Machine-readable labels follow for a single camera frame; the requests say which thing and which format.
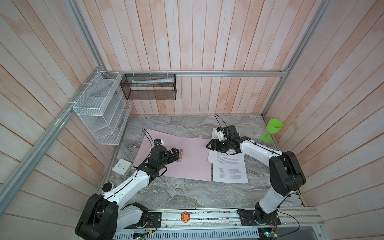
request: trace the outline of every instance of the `marble countertop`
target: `marble countertop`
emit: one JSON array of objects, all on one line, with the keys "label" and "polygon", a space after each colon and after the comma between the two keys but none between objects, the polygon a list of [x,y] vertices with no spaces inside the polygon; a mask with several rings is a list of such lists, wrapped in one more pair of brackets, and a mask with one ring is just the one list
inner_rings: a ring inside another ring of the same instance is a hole
[{"label": "marble countertop", "polygon": [[[262,117],[258,114],[222,115],[228,124],[234,124],[240,136],[248,136],[259,144],[276,149],[273,143],[265,144],[260,135],[266,133]],[[123,158],[133,162],[144,138],[141,131],[153,129],[179,137],[211,138],[212,128],[218,127],[214,115],[187,116],[130,116],[116,162]],[[247,184],[227,184],[171,177],[158,177],[140,190],[127,203],[138,202],[149,209],[185,208],[253,208],[270,187],[269,169],[252,157],[245,156]],[[112,172],[109,181],[115,186],[127,177]],[[283,205],[301,205],[298,196],[286,199]]]}]

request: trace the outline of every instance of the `wooden wall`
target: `wooden wall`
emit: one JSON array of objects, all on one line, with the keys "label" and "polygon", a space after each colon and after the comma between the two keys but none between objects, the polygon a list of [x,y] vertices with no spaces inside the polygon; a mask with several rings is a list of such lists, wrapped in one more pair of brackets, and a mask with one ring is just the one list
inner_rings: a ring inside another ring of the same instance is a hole
[{"label": "wooden wall", "polygon": [[382,0],[335,1],[266,116],[333,239],[384,238],[383,13]]},{"label": "wooden wall", "polygon": [[[77,0],[108,70],[279,70],[320,0]],[[178,78],[176,101],[133,114],[261,113],[277,83]]]},{"label": "wooden wall", "polygon": [[[60,0],[0,1],[0,185],[97,66]],[[70,239],[111,150],[73,116],[0,217],[3,239]]]}]

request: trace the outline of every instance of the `pink mat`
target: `pink mat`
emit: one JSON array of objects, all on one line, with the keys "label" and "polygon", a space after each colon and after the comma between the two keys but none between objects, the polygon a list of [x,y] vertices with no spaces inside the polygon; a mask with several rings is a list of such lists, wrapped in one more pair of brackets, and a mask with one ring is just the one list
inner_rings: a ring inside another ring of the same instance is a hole
[{"label": "pink mat", "polygon": [[[177,137],[150,129],[147,129],[147,131],[153,140],[156,138],[162,139],[164,147],[169,151],[172,148],[183,150],[181,162],[173,162],[166,165],[168,170],[164,173],[164,176],[211,181],[212,164],[208,162],[209,149],[205,147],[210,139]],[[150,150],[151,143],[144,136],[133,166],[138,166],[148,156]]]}]

